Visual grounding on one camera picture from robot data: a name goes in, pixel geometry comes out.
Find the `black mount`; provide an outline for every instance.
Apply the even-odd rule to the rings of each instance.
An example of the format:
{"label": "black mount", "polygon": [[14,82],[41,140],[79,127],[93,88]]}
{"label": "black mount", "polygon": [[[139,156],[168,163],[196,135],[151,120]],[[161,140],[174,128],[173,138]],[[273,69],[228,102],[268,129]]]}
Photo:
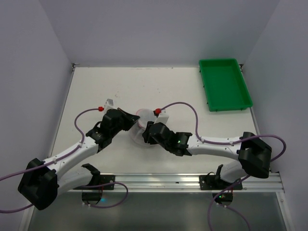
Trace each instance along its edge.
{"label": "black mount", "polygon": [[[225,182],[220,178],[220,172],[223,165],[219,165],[215,175],[201,175],[199,176],[199,184],[201,190],[223,190],[229,187],[232,183]],[[242,183],[234,186],[233,190],[242,190]]]}
{"label": "black mount", "polygon": [[229,206],[233,201],[233,193],[223,193],[219,197],[215,199],[215,202],[221,205]]}
{"label": "black mount", "polygon": [[174,133],[163,123],[154,124],[154,122],[149,121],[142,136],[145,143],[159,144],[165,150],[175,155],[191,155],[187,151],[187,142],[189,137],[192,136],[189,132]]}
{"label": "black mount", "polygon": [[[44,162],[31,160],[26,169],[43,165]],[[27,172],[23,175],[18,191],[38,210],[47,208],[58,195],[58,179],[55,170],[47,167]]]}
{"label": "black mount", "polygon": [[[89,184],[87,186],[106,184],[106,183],[114,182],[115,179],[116,179],[115,175],[101,175],[100,171],[90,164],[84,164],[84,165],[82,165],[82,167],[85,167],[93,175],[91,181],[89,182]],[[88,188],[84,188],[82,186],[75,188],[75,190],[80,190],[80,189],[88,189]],[[104,190],[113,190],[114,185],[112,184],[112,185],[104,186],[103,189]],[[88,203],[88,201],[99,202],[100,199],[101,199],[101,194],[99,192],[98,193],[84,192],[84,193],[81,194],[81,199],[82,199],[83,202],[87,202],[87,203]]]}
{"label": "black mount", "polygon": [[[253,133],[244,132],[240,139],[252,136],[254,136]],[[260,138],[242,142],[237,154],[242,168],[248,175],[262,179],[269,177],[271,147]]]}
{"label": "black mount", "polygon": [[99,145],[98,151],[111,144],[112,138],[120,131],[128,131],[139,119],[139,116],[131,115],[122,109],[109,109],[104,114],[102,121],[96,123],[86,136],[95,140]]}

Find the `transparent bowl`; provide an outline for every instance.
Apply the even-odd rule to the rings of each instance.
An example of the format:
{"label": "transparent bowl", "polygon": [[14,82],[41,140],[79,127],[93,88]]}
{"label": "transparent bowl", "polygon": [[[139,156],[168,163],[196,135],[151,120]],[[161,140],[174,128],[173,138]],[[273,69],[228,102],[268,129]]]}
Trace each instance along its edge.
{"label": "transparent bowl", "polygon": [[154,115],[153,110],[151,109],[140,109],[136,112],[136,115],[140,116],[140,119],[134,126],[129,130],[129,135],[137,144],[143,147],[153,147],[155,145],[151,145],[149,143],[145,143],[142,137],[148,121],[156,121],[157,117]]}

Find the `cable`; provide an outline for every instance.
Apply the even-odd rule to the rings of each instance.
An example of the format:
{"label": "cable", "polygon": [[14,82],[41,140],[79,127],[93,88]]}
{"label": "cable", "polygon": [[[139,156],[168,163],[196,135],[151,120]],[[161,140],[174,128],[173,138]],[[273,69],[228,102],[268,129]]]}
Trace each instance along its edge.
{"label": "cable", "polygon": [[[197,136],[197,138],[201,141],[201,142],[204,142],[204,143],[209,143],[209,144],[217,144],[217,145],[232,145],[232,144],[238,144],[238,143],[242,143],[242,142],[245,142],[245,141],[249,141],[249,140],[253,140],[253,139],[257,139],[257,138],[261,138],[261,137],[272,137],[272,138],[276,138],[278,140],[280,140],[283,144],[283,149],[282,151],[277,155],[275,156],[274,158],[272,158],[270,161],[274,161],[274,160],[277,160],[280,156],[283,155],[283,153],[285,152],[286,150],[286,142],[279,136],[276,136],[276,135],[255,135],[255,136],[252,136],[252,137],[249,137],[249,138],[245,138],[245,139],[242,139],[242,140],[238,140],[238,141],[234,141],[233,143],[229,143],[229,142],[215,142],[215,141],[207,141],[205,139],[202,139],[199,134],[198,134],[198,125],[199,125],[199,120],[198,120],[198,114],[197,114],[197,111],[194,109],[193,106],[191,106],[189,103],[186,103],[186,102],[174,102],[174,103],[170,103],[168,105],[166,105],[165,107],[162,107],[160,108],[160,110],[165,110],[166,108],[170,107],[170,106],[173,106],[173,105],[176,105],[176,104],[184,104],[188,107],[190,107],[196,117],[196,126],[195,126],[195,134]],[[250,176],[246,176],[244,177],[243,179],[233,183],[232,185],[230,185],[229,187],[227,187],[226,189],[222,190],[221,192],[219,192],[218,194],[216,194],[216,196],[214,196],[213,200],[211,201],[208,209],[207,209],[207,222],[208,222],[208,226],[210,228],[211,231],[213,231],[213,226],[211,224],[211,216],[210,216],[210,211],[211,211],[211,207],[215,201],[215,199],[220,196],[221,194],[223,194],[226,190],[229,190],[229,189],[232,189],[235,185],[243,182],[244,180],[246,180],[247,178],[249,178]],[[249,230],[251,230],[251,226],[249,224],[249,222],[247,221],[247,219],[240,213],[238,212],[237,210],[235,210],[234,208],[231,208],[229,206],[227,206],[228,209],[232,210],[233,212],[236,212],[238,215],[240,215],[244,220],[245,222],[247,223],[248,225],[248,228]]]}
{"label": "cable", "polygon": [[208,177],[211,173],[215,174],[215,172],[209,172],[209,173],[205,176],[205,178],[204,178],[205,181],[206,181],[207,177]]}
{"label": "cable", "polygon": [[114,185],[114,184],[122,185],[126,189],[126,194],[125,194],[125,196],[123,197],[122,200],[120,200],[119,202],[117,202],[113,205],[108,205],[108,206],[97,206],[97,205],[91,205],[89,203],[88,203],[88,205],[90,205],[91,207],[94,207],[94,208],[112,208],[112,207],[116,207],[117,205],[124,202],[126,200],[127,196],[128,196],[128,187],[121,182],[111,182],[111,183],[107,183],[107,184],[100,184],[100,185],[94,185],[94,186],[82,186],[82,187],[87,188],[87,189],[93,189],[93,188],[104,187],[104,186],[108,186],[108,185]]}
{"label": "cable", "polygon": [[[85,139],[85,134],[84,134],[84,133],[82,132],[82,130],[77,126],[77,120],[78,120],[78,118],[79,118],[82,114],[84,114],[84,113],[86,113],[86,112],[89,112],[89,111],[102,111],[102,110],[101,110],[100,107],[99,107],[99,108],[92,108],[92,109],[85,110],[85,111],[79,113],[79,114],[76,116],[76,118],[75,118],[75,120],[74,120],[74,126],[75,126],[75,128],[77,129],[77,131],[79,131],[79,133],[81,134],[81,141],[80,141],[80,143],[83,143],[83,141],[84,141],[84,139]],[[73,150],[71,150],[68,154],[65,154],[64,156],[61,156],[61,157],[57,158],[56,160],[59,161],[59,160],[62,160],[62,159],[64,159],[64,158],[68,157],[69,155],[71,155],[71,154],[73,154],[75,151],[77,151],[80,147],[81,147],[80,145],[77,145],[77,147],[74,148]],[[45,163],[45,164],[40,165],[40,166],[37,166],[37,167],[33,167],[33,168],[30,168],[30,169],[26,169],[26,170],[22,170],[22,171],[19,171],[19,172],[11,173],[11,174],[9,174],[9,175],[6,175],[6,176],[4,176],[4,177],[1,177],[1,178],[0,178],[0,181],[3,181],[3,180],[5,180],[5,179],[7,179],[7,178],[11,178],[11,177],[14,177],[14,176],[18,176],[18,175],[21,175],[21,174],[24,174],[24,173],[27,173],[27,172],[32,172],[32,171],[34,171],[34,170],[37,170],[37,169],[40,169],[40,168],[49,166],[49,165],[51,165],[51,164],[53,164],[53,163],[54,163],[54,161],[50,161],[50,162],[48,162],[48,163]],[[30,205],[27,205],[27,206],[25,206],[25,207],[22,207],[22,208],[19,208],[19,209],[13,209],[13,210],[0,210],[0,213],[16,213],[16,212],[23,211],[23,210],[25,210],[25,209],[27,209],[27,208],[30,208],[31,206],[33,206],[33,205],[30,204]]]}
{"label": "cable", "polygon": [[102,199],[102,196],[103,196],[103,187],[101,187],[101,188],[98,189],[98,195],[99,195],[100,198],[96,201],[95,205],[97,205],[97,204],[101,201],[101,199]]}

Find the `red connector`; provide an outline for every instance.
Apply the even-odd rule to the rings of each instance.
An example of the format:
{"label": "red connector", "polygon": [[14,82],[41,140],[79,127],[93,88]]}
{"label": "red connector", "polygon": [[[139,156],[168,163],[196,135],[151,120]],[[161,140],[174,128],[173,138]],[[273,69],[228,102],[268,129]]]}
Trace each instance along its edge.
{"label": "red connector", "polygon": [[155,115],[161,114],[162,110],[160,108],[155,109]]}

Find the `white enclosure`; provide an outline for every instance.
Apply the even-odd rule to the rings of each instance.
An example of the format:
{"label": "white enclosure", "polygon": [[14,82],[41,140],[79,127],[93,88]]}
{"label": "white enclosure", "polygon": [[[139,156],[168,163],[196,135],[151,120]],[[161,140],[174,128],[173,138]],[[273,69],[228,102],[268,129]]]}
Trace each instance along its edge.
{"label": "white enclosure", "polygon": [[[44,159],[75,143],[78,137],[69,121],[106,98],[118,98],[119,106],[130,112],[187,101],[200,113],[202,135],[255,132],[249,110],[213,114],[206,106],[198,61],[231,57],[244,64],[260,133],[277,134],[287,142],[287,152],[271,167],[280,172],[296,229],[307,230],[307,10],[306,0],[2,0],[0,176],[25,169],[33,158]],[[79,66],[74,76],[72,64]],[[143,95],[135,92],[133,82]],[[181,94],[179,87],[186,92]],[[80,121],[84,130],[90,124]],[[193,131],[192,113],[172,108],[170,127]],[[159,171],[178,173],[181,167],[196,173],[202,169],[200,164],[196,172],[190,171],[195,161],[187,159],[187,167],[160,151],[157,158],[152,158],[153,150],[137,153],[129,139],[120,138],[124,142],[117,149],[119,158],[129,148],[136,152],[134,158],[144,154],[160,163]],[[281,149],[275,141],[266,142],[274,155]],[[92,161],[103,166],[103,160],[110,161],[111,147],[106,152],[105,159],[94,156]],[[209,157],[197,161],[208,161],[206,172],[226,163]],[[122,173],[135,170],[114,164],[108,171],[117,167]],[[152,164],[137,172],[145,171],[159,172]],[[16,190],[20,179],[1,182],[0,209],[26,205]],[[0,230],[18,230],[22,217],[22,212],[0,214]]]}

